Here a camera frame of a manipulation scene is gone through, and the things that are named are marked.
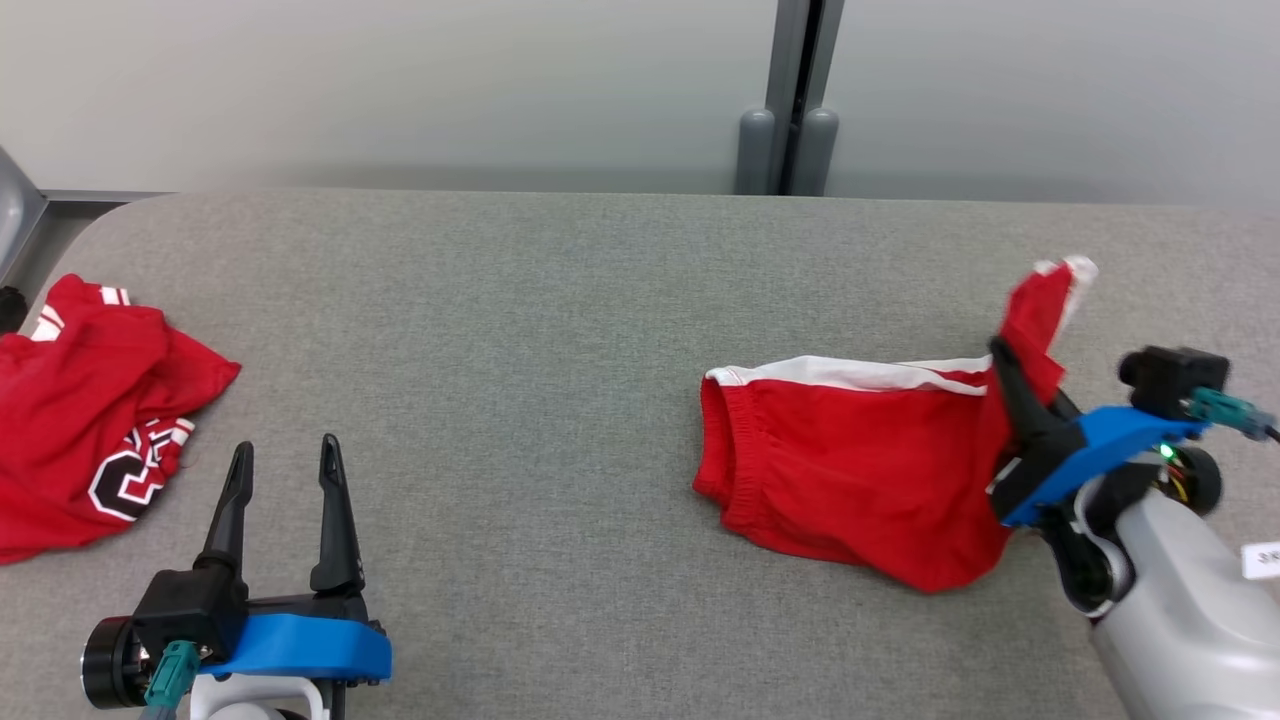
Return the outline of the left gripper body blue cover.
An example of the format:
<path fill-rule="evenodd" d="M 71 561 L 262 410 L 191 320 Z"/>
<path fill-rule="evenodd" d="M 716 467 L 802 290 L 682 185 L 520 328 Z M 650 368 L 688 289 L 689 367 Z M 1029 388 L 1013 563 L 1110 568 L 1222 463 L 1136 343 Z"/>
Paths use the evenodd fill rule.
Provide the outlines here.
<path fill-rule="evenodd" d="M 393 646 L 364 601 L 306 594 L 255 600 L 234 653 L 168 653 L 143 642 L 141 620 L 115 616 L 90 633 L 82 688 L 96 708 L 141 711 L 342 711 L 358 685 L 393 676 Z"/>

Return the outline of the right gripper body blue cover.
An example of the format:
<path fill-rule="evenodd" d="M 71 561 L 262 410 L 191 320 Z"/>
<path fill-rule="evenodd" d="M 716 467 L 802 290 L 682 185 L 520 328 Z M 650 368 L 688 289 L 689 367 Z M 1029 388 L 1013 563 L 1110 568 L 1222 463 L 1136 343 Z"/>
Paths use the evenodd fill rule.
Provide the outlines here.
<path fill-rule="evenodd" d="M 1042 509 L 1064 501 L 1096 477 L 1120 468 L 1165 441 L 1183 441 L 1206 421 L 1169 420 L 1129 406 L 1102 406 L 1076 419 L 1079 450 L 1070 455 L 1028 451 L 993 479 L 989 505 L 1005 527 L 1032 527 Z"/>

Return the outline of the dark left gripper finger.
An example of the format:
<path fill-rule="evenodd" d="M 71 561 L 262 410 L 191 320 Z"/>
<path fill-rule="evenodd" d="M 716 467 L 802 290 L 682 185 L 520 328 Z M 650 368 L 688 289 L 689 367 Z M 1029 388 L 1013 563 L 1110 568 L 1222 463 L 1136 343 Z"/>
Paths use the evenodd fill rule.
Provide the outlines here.
<path fill-rule="evenodd" d="M 225 568 L 241 578 L 244 543 L 244 511 L 253 496 L 253 443 L 236 446 L 218 506 L 196 569 Z"/>
<path fill-rule="evenodd" d="M 310 589 L 316 594 L 357 594 L 365 588 L 364 564 L 340 443 L 332 433 L 323 437 L 317 482 L 324 496 L 323 520 Z"/>

